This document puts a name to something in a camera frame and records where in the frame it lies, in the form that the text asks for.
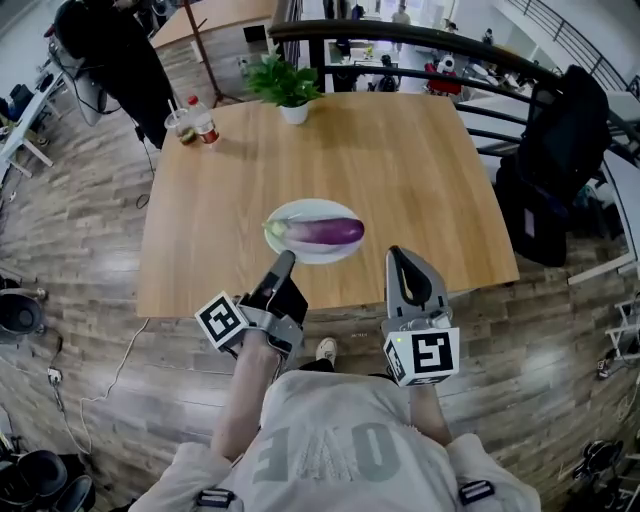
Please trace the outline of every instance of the white t-shirt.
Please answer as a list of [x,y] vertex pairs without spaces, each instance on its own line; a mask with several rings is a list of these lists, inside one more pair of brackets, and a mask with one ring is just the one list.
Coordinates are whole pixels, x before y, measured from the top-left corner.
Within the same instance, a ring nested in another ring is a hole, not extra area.
[[[540,511],[537,492],[477,436],[445,449],[411,427],[408,390],[380,377],[287,373],[267,392],[261,424],[233,468],[208,446],[181,445],[131,512],[191,511],[212,487],[236,495],[232,511]],[[459,487],[477,480],[495,495],[463,507]]]
[[391,21],[393,23],[402,23],[403,25],[411,25],[411,16],[406,12],[394,12],[391,15]]

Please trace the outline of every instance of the white sneaker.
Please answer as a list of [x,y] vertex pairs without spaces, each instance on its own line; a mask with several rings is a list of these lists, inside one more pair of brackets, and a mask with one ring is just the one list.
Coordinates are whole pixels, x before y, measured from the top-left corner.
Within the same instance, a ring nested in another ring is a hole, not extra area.
[[333,338],[325,338],[320,342],[316,349],[316,361],[319,359],[328,359],[333,366],[336,365],[336,357],[338,355],[338,342]]

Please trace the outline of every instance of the eggplant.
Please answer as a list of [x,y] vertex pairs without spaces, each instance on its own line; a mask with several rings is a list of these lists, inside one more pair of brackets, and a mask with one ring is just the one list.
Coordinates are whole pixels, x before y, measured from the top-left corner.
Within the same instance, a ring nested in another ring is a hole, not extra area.
[[364,236],[364,224],[346,217],[321,220],[272,220],[264,228],[283,241],[346,245]]

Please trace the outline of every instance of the wooden floor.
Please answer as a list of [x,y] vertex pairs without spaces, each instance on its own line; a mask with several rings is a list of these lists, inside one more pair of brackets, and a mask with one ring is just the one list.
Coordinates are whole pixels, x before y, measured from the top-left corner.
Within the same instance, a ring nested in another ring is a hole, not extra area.
[[[234,51],[214,67],[235,71]],[[190,50],[167,50],[169,75],[186,95],[191,76],[206,92],[200,66],[179,64]],[[242,93],[241,82],[221,81]],[[144,319],[135,316],[136,278],[145,210],[136,198],[148,193],[147,156],[122,112],[84,125],[69,95],[65,111],[47,126],[55,162],[45,168],[23,160],[32,179],[11,171],[3,197],[14,190],[0,216],[0,259],[35,272],[50,298],[46,315],[64,334],[56,366],[64,374],[61,395],[73,433],[86,445],[79,399],[102,394],[129,340]],[[149,149],[155,164],[158,153]],[[616,422],[618,403],[637,373],[623,369],[604,382],[595,363],[609,348],[603,335],[615,321],[612,305],[638,287],[615,273],[568,288],[566,277],[604,261],[620,249],[599,240],[571,239],[565,269],[544,269],[519,258],[521,280],[475,291],[452,301],[462,329],[460,375],[438,386],[456,433],[476,432],[505,467],[541,493],[556,510],[571,482],[559,478],[591,439],[629,438],[631,417]],[[340,340],[338,369],[368,373],[384,366],[380,351],[381,304],[314,311],[305,325],[307,353],[324,336]],[[45,372],[55,338],[31,337],[0,346],[0,403],[29,448],[74,452],[56,409]],[[93,437],[87,461],[98,486],[97,509],[107,511],[139,496],[171,461],[183,441],[208,442],[233,371],[230,356],[214,352],[194,320],[152,320],[142,333],[107,402],[85,406]]]

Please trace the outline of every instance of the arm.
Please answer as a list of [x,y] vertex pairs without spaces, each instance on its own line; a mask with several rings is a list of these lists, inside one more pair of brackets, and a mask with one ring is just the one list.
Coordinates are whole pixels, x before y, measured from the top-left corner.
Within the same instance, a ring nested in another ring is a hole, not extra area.
[[415,386],[409,393],[411,424],[423,436],[446,447],[453,438],[442,415],[435,386]]
[[219,418],[211,449],[227,460],[242,455],[256,437],[262,401],[279,363],[262,331],[247,331],[236,363],[228,401]]
[[540,497],[535,489],[501,468],[484,451],[478,436],[465,434],[453,440],[434,386],[413,387],[410,397],[411,423],[422,435],[446,448],[458,485],[478,480],[488,480],[493,485],[495,495],[478,503],[492,501],[497,506],[491,510],[540,511]]
[[279,356],[260,331],[248,331],[238,356],[229,402],[218,420],[211,447],[183,444],[160,480],[132,507],[131,512],[193,510],[204,489],[220,483],[235,460],[258,433],[262,400],[278,366]]

